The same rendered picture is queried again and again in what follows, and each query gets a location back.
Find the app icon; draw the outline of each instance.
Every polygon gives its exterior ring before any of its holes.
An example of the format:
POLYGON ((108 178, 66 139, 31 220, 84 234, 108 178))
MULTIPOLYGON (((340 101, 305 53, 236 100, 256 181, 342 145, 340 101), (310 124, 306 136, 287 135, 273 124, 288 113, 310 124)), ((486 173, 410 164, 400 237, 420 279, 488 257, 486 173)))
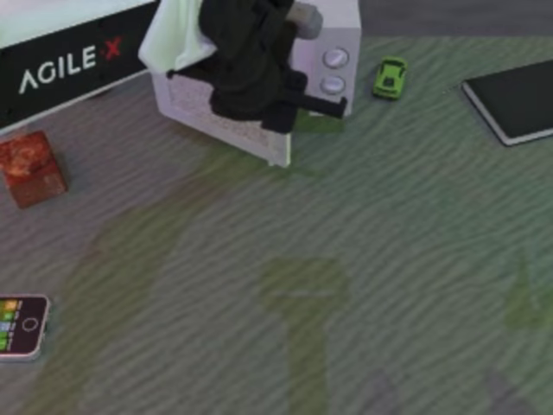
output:
POLYGON ((8 300, 3 304, 4 311, 17 310, 17 300, 8 300))

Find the toy car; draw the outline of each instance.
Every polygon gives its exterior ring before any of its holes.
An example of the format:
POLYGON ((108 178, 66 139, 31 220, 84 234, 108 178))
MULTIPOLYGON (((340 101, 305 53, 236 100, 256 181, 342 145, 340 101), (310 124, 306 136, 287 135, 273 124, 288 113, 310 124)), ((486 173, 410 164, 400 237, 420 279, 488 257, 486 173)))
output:
POLYGON ((407 62, 396 56, 385 56, 378 67, 372 94, 386 99, 399 99, 404 89, 407 62))

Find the black notebook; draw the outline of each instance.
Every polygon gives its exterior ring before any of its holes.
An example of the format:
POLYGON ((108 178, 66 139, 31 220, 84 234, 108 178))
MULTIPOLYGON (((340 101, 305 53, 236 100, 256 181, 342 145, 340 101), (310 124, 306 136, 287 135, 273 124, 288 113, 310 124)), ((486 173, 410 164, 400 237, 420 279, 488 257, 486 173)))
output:
POLYGON ((461 88, 503 144, 553 136, 553 61, 472 78, 461 88))

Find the phone screen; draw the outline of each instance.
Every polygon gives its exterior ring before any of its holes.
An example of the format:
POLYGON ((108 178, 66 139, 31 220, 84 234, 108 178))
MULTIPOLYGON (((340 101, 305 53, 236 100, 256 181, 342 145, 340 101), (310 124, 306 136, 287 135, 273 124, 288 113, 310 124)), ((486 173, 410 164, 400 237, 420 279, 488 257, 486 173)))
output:
POLYGON ((44 296, 0 296, 0 360, 38 354, 49 305, 44 296))

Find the knob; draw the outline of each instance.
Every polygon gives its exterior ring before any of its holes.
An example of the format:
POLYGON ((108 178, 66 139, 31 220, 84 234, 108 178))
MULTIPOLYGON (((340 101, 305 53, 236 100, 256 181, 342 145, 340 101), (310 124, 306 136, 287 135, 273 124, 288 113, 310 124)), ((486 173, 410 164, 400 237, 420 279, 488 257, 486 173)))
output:
POLYGON ((347 65, 349 62, 349 54, 342 48, 332 49, 324 54, 322 61, 327 67, 338 69, 347 65))
POLYGON ((328 95, 342 93, 346 89, 346 82, 340 76, 326 76, 322 79, 321 90, 328 95))

